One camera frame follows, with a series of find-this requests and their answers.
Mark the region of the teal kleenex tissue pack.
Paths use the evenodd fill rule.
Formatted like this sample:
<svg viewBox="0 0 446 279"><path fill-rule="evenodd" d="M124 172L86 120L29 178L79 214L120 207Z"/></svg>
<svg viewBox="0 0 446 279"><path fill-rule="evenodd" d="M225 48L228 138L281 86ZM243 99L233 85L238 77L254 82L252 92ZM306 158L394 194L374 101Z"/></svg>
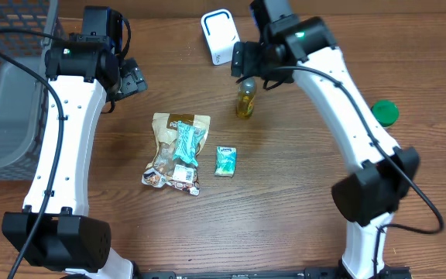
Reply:
<svg viewBox="0 0 446 279"><path fill-rule="evenodd" d="M234 147L218 146L214 174L219 177L233 177L235 174L237 150Z"/></svg>

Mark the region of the brown teal snack bag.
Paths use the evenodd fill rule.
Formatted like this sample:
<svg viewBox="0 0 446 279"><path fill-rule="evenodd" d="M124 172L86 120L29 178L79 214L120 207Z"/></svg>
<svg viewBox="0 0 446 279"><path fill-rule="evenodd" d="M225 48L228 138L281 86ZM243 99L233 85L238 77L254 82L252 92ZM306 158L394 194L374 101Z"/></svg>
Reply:
<svg viewBox="0 0 446 279"><path fill-rule="evenodd" d="M206 143L211 117L208 115L157 112L152 128L156 155L146 166L141 182L154 188L170 186L198 196L198 154Z"/></svg>

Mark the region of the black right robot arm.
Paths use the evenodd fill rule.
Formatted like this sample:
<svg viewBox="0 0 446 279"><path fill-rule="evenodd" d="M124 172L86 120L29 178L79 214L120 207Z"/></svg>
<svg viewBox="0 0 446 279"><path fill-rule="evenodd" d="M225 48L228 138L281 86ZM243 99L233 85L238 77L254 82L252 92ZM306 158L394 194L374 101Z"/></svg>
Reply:
<svg viewBox="0 0 446 279"><path fill-rule="evenodd" d="M258 42L236 43L232 75L262 78L265 89L294 83L321 114L348 175L332 198L347 222L345 251L336 267L308 267L307 278L408 278L406 267L383 261L388 226L419 167L376 120L352 80L338 43L319 17L301 20L286 1L250 4Z"/></svg>

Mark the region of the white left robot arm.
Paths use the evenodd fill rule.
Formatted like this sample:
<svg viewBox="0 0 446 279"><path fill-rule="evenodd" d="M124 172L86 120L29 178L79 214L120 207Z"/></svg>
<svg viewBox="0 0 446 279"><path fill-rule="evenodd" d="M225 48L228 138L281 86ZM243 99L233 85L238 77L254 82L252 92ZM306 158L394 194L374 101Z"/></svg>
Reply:
<svg viewBox="0 0 446 279"><path fill-rule="evenodd" d="M26 261L66 278L137 278L139 268L112 248L106 222L89 216L87 181L99 116L145 91L128 57L128 20L105 6L84 10L82 30L52 37L39 78L49 97L35 177L20 212L5 213L2 232Z"/></svg>

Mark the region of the green lid jar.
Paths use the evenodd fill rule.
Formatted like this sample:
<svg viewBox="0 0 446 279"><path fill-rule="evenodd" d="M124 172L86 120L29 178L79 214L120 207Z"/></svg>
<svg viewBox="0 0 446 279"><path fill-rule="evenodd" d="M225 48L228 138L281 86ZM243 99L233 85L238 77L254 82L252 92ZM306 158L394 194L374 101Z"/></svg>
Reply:
<svg viewBox="0 0 446 279"><path fill-rule="evenodd" d="M371 107L372 114L379 124L384 127L393 125L400 116L398 107L389 100L380 100Z"/></svg>

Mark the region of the teal snack bar wrapper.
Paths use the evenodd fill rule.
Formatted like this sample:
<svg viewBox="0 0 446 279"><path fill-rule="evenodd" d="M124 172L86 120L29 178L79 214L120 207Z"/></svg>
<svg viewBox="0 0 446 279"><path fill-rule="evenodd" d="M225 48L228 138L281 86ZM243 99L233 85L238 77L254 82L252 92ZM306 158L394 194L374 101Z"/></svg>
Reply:
<svg viewBox="0 0 446 279"><path fill-rule="evenodd" d="M180 159L186 164L192 164L197 167L197 147L204 138L206 130L179 121L177 133L173 159Z"/></svg>

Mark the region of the yellow liquid bottle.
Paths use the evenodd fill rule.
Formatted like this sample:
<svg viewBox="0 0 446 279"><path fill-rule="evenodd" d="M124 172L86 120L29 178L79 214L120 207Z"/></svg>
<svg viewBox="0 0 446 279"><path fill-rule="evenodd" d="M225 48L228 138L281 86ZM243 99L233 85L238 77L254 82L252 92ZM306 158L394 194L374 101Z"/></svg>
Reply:
<svg viewBox="0 0 446 279"><path fill-rule="evenodd" d="M253 77L242 81L238 87L236 115L241 119L248 119L253 114L254 98L257 86Z"/></svg>

